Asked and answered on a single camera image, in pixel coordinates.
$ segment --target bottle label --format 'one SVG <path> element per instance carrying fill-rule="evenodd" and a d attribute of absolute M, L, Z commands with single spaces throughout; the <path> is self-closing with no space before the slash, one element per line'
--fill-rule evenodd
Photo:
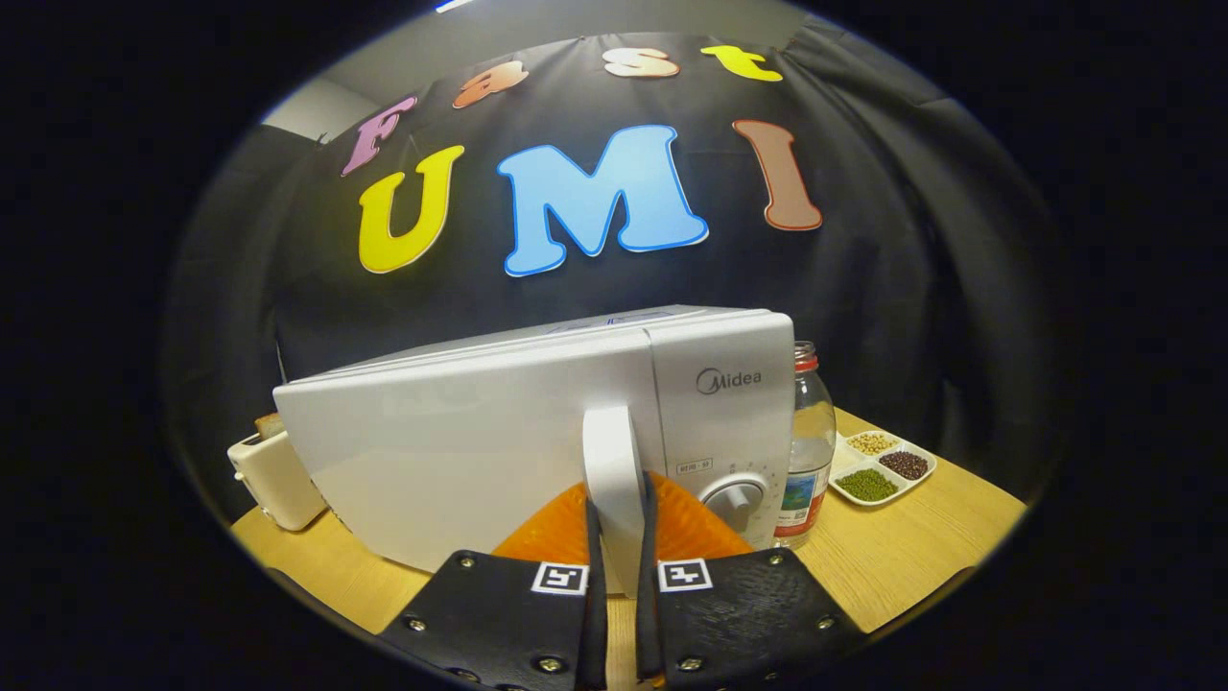
<path fill-rule="evenodd" d="M 831 464 L 822 469 L 791 473 L 785 482 L 785 501 L 776 517 L 776 538 L 801 535 L 814 525 L 828 492 Z"/>

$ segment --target letter m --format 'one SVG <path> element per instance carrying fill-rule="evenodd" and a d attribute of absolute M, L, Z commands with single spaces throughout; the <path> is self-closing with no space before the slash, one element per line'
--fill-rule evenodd
<path fill-rule="evenodd" d="M 626 225 L 618 232 L 624 249 L 702 242 L 707 223 L 686 205 L 669 151 L 677 136 L 674 128 L 658 124 L 620 129 L 593 174 L 549 145 L 505 158 L 497 169 L 512 182 L 516 249 L 503 269 L 521 276 L 562 264 L 567 249 L 550 237 L 551 212 L 585 254 L 600 254 L 619 198 L 626 203 Z"/>

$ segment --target black backdrop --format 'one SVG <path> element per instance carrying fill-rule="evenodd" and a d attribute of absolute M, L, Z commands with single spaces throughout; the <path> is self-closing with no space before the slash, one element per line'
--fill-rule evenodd
<path fill-rule="evenodd" d="M 958 103 L 835 25 L 810 17 L 744 79 L 700 49 L 717 37 L 585 37 L 500 56 L 415 91 L 381 152 L 346 177 L 357 124 L 318 150 L 284 144 L 241 198 L 233 179 L 274 152 L 264 128 L 244 144 L 189 227 L 168 295 L 163 377 L 172 430 L 235 520 L 252 507 L 231 480 L 227 446 L 274 410 L 270 390 L 424 342 L 666 303 L 769 307 L 812 339 L 836 405 L 977 473 L 1022 500 L 1066 444 L 1052 425 L 1068 379 L 1057 360 L 1054 296 L 1067 271 L 1044 204 L 1001 146 Z M 610 48 L 652 47 L 682 66 L 668 79 L 603 70 Z M 519 85 L 454 109 L 459 86 L 521 60 Z M 731 126 L 790 130 L 824 222 L 785 232 L 763 215 L 753 149 Z M 704 242 L 631 253 L 613 241 L 558 269 L 512 277 L 505 157 L 553 144 L 592 171 L 615 131 L 664 124 Z M 357 199 L 393 172 L 392 226 L 419 214 L 418 161 L 463 144 L 447 223 L 419 260 L 387 274 L 357 257 Z M 615 212 L 615 232 L 625 205 Z"/>

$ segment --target microwave door handle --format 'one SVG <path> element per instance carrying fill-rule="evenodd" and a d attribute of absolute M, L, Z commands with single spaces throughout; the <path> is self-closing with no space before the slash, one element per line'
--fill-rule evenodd
<path fill-rule="evenodd" d="M 585 485 L 597 508 L 607 573 L 635 598 L 643 544 L 643 469 L 626 406 L 585 411 Z"/>

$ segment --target wooden table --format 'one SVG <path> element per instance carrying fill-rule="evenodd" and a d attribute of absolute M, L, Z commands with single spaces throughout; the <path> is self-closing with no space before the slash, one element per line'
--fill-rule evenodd
<path fill-rule="evenodd" d="M 849 437 L 871 423 L 836 409 Z M 851 463 L 837 453 L 834 468 Z M 866 633 L 933 593 L 955 572 L 977 565 L 1014 527 L 1024 506 L 944 460 L 895 502 L 863 508 L 828 492 L 808 544 L 797 556 Z M 263 566 L 286 573 L 362 628 L 379 633 L 431 574 L 368 552 L 332 512 L 302 533 L 286 533 L 252 509 L 232 528 Z M 612 690 L 635 680 L 635 601 L 609 598 L 607 679 Z"/>

